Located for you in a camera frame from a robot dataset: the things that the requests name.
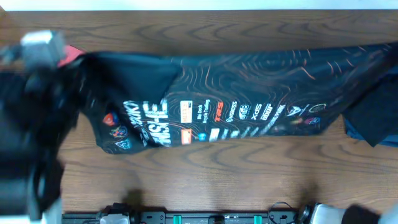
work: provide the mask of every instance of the circular logo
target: circular logo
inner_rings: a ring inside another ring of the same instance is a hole
[[[127,136],[127,128],[125,126],[119,126],[116,129],[112,129],[110,133],[115,138],[123,138]]]
[[[316,113],[316,112],[319,112],[321,110],[324,110],[325,108],[326,108],[326,103],[321,103],[321,104],[318,104],[318,105],[315,105],[315,106],[311,107],[308,111],[311,112],[311,113]]]

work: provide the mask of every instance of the topographic pattern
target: topographic pattern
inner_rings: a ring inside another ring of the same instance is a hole
[[[115,100],[135,134],[102,147],[132,153],[195,141],[319,134],[393,67],[395,45],[154,57],[154,66],[179,71],[161,104],[133,96]],[[164,78],[148,75],[154,83]]]

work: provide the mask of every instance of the black fabric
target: black fabric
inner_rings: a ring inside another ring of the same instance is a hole
[[[398,75],[388,75],[345,110],[344,117],[374,147],[398,134],[397,96]]]
[[[84,113],[111,154],[325,130],[397,61],[397,44],[253,54],[82,55],[107,104]],[[115,122],[107,125],[104,117]]]
[[[344,120],[345,127],[346,127],[346,134],[354,139],[358,140],[365,140],[365,138],[362,137],[361,134],[358,133],[357,130],[351,125],[351,123],[345,119]],[[378,144],[384,145],[384,146],[392,146],[392,147],[398,147],[398,134],[397,131],[392,132],[392,134],[388,135],[383,141],[379,142]]]
[[[341,224],[378,224],[380,215],[360,207],[352,205],[344,213]]]

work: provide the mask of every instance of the wooden surface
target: wooden surface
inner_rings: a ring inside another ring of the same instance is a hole
[[[304,49],[398,40],[397,11],[13,12],[1,43],[31,30],[64,30],[86,50],[205,54]],[[65,210],[113,202],[168,210],[265,210],[304,198],[383,211],[396,202],[398,149],[344,134],[339,119],[322,136],[264,137],[112,156],[95,146],[81,116],[60,156]]]

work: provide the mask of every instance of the blurry object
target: blurry object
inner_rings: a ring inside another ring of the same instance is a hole
[[[83,54],[84,51],[77,49],[76,47],[72,47],[71,45],[68,45],[65,47],[65,53],[67,57],[63,60],[60,61],[58,66],[66,65],[73,60],[75,60],[79,55]]]

